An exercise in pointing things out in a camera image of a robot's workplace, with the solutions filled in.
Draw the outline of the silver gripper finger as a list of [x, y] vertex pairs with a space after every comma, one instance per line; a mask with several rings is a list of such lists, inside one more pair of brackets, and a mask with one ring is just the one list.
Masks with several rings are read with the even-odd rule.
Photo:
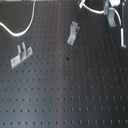
[[120, 4], [120, 0], [110, 0], [110, 4], [114, 7], [118, 6]]

